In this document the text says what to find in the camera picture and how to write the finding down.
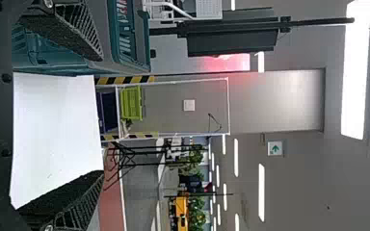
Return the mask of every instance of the green plant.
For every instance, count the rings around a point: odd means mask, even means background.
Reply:
[[[187,163],[185,164],[186,165],[185,167],[180,168],[179,174],[187,175],[187,176],[198,174],[199,172],[198,165],[203,160],[203,154],[201,150],[202,150],[202,145],[199,145],[199,144],[193,145],[190,147],[189,156],[181,157],[179,159],[180,162],[190,162],[190,163]]]

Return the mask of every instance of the black metal stand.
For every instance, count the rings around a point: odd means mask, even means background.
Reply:
[[[135,167],[145,167],[145,166],[173,166],[173,165],[185,165],[185,164],[195,164],[197,162],[187,161],[187,162],[157,162],[157,163],[136,163],[134,158],[136,156],[147,156],[147,155],[158,155],[163,154],[167,158],[168,152],[173,147],[181,147],[180,150],[171,150],[174,152],[184,152],[192,150],[207,150],[201,145],[163,145],[163,146],[139,146],[139,147],[127,147],[120,143],[113,142],[114,147],[107,149],[106,163],[111,163],[112,165],[108,167],[106,164],[105,169],[112,172],[111,175],[105,177],[105,181],[109,184],[104,188],[104,191],[110,189],[115,185],[122,177],[128,174]],[[137,151],[137,149],[160,149],[159,151]]]

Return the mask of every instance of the fluorescent light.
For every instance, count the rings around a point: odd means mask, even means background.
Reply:
[[[219,165],[216,165],[216,186],[221,185],[221,179],[219,178]]]
[[[215,153],[213,152],[212,152],[211,168],[212,168],[212,171],[215,171]]]
[[[234,145],[234,171],[235,171],[235,176],[239,177],[239,141],[237,139],[234,140],[233,142]]]
[[[226,155],[226,135],[222,135],[222,153]]]
[[[209,145],[208,145],[208,154],[209,154],[209,160],[210,160],[212,158],[212,149],[211,149],[210,142],[209,142]]]
[[[213,215],[213,202],[212,202],[212,200],[209,200],[209,203],[210,203],[211,215]]]
[[[218,225],[221,225],[222,218],[221,218],[221,204],[218,204]]]
[[[362,140],[368,75],[370,0],[347,6],[347,16],[356,22],[346,26],[341,108],[341,134]]]
[[[224,184],[224,210],[227,211],[227,185]]]
[[[215,186],[212,186],[212,191],[213,191],[213,203],[216,204],[216,195],[215,195],[216,187]]]
[[[264,73],[264,52],[258,52],[255,56],[257,56],[257,71],[259,73]]]
[[[239,224],[239,215],[235,214],[235,231],[239,231],[240,224]]]
[[[265,168],[259,164],[259,217],[264,222]]]
[[[230,0],[230,9],[236,10],[236,0]]]

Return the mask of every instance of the black cable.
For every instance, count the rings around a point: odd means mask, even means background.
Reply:
[[[210,120],[211,120],[211,118],[215,121],[215,123],[219,126],[219,129],[217,129],[215,132],[213,132],[213,133],[217,133],[217,132],[219,132],[219,131],[221,131],[222,130],[222,124],[218,121],[218,120],[216,120],[216,118],[212,115],[212,114],[208,114],[208,116],[209,116],[209,128],[208,128],[208,133],[210,133]]]

